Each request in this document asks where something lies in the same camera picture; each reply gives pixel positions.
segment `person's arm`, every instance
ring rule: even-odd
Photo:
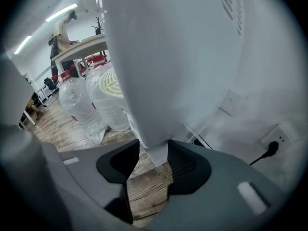
[[[59,35],[57,36],[57,40],[58,40],[61,44],[73,44],[73,43],[74,43],[74,41],[70,41],[70,40],[66,39],[65,37],[63,37],[62,34],[59,34]]]

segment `wall switch plate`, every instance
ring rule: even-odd
[[[297,129],[289,121],[281,122],[261,138],[262,146],[267,150],[273,141],[278,142],[279,150],[286,149],[299,137]]]
[[[232,90],[229,90],[225,99],[222,101],[220,108],[231,116],[235,116],[243,105],[246,95],[240,95]]]

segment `ceiling light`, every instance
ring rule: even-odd
[[[60,10],[59,12],[54,13],[51,17],[48,17],[48,18],[46,19],[46,21],[51,21],[51,20],[54,19],[55,17],[57,17],[57,16],[63,14],[64,12],[66,12],[66,11],[68,11],[68,10],[70,10],[70,9],[73,9],[73,8],[75,8],[75,7],[77,7],[77,4],[74,3],[74,4],[72,4],[72,5],[68,6],[68,7],[64,8],[64,9],[62,9],[62,10]]]
[[[25,44],[28,42],[28,40],[31,38],[31,36],[27,36],[24,41],[20,44],[20,46],[15,51],[15,55],[19,53],[19,51],[25,46]]]

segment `shoe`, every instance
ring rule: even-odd
[[[37,121],[40,120],[40,118],[42,117],[42,115],[43,115],[42,112],[39,112],[39,113],[37,114]]]

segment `water bottle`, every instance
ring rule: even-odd
[[[63,80],[59,83],[59,101],[62,108],[81,125],[89,139],[100,144],[108,125],[104,123],[92,104],[86,90],[85,80],[71,78],[68,71],[60,76]]]
[[[106,56],[99,55],[92,57],[88,62],[94,63],[94,69],[87,70],[86,88],[91,101],[104,121],[115,131],[126,131],[129,129],[129,122],[122,108],[110,100],[100,89],[100,78],[105,71],[112,68],[111,62],[105,62]]]

